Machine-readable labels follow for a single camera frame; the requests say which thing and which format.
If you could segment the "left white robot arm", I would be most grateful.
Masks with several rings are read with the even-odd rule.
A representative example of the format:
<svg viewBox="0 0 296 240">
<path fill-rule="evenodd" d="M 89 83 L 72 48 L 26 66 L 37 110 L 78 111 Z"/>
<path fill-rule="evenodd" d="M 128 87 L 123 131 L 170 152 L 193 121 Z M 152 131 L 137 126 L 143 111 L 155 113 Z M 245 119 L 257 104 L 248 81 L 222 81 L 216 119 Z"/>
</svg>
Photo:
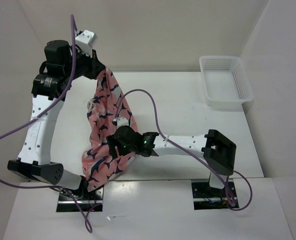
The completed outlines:
<svg viewBox="0 0 296 240">
<path fill-rule="evenodd" d="M 33 80 L 32 124 L 16 160 L 7 169 L 27 180 L 62 186 L 77 200 L 88 194 L 85 178 L 51 161 L 51 145 L 56 122 L 70 89 L 69 80 L 85 76 L 96 79 L 105 66 L 98 60 L 93 42 L 75 41 L 73 48 L 65 40 L 53 40 L 44 48 L 46 60 Z"/>
</svg>

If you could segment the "pink shark print shorts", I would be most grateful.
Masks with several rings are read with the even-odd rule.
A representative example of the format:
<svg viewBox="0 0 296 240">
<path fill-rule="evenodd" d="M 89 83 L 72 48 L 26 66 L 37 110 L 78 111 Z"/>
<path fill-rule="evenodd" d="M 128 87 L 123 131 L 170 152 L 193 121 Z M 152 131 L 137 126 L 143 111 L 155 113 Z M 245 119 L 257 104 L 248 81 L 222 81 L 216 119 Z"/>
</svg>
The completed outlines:
<svg viewBox="0 0 296 240">
<path fill-rule="evenodd" d="M 90 145 L 81 155 L 81 163 L 88 192 L 121 175 L 135 158 L 135 154 L 130 153 L 113 159 L 106 139 L 114 134 L 117 128 L 113 124 L 117 111 L 132 129 L 138 130 L 127 101 L 121 100 L 123 95 L 113 72 L 106 67 L 99 73 L 94 96 L 87 103 L 87 119 L 91 128 Z"/>
</svg>

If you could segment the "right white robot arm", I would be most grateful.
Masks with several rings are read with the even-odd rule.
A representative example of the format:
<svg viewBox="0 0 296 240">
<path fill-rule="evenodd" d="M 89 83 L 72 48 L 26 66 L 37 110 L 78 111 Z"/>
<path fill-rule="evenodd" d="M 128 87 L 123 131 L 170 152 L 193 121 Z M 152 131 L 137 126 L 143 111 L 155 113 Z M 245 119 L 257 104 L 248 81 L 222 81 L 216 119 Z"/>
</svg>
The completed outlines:
<svg viewBox="0 0 296 240">
<path fill-rule="evenodd" d="M 107 137 L 107 143 L 113 159 L 130 153 L 142 157 L 196 157 L 210 168 L 207 191 L 213 197 L 225 191 L 228 178 L 234 174 L 237 145 L 215 129 L 203 135 L 163 137 L 157 132 L 140 134 L 129 126 L 121 126 Z"/>
</svg>

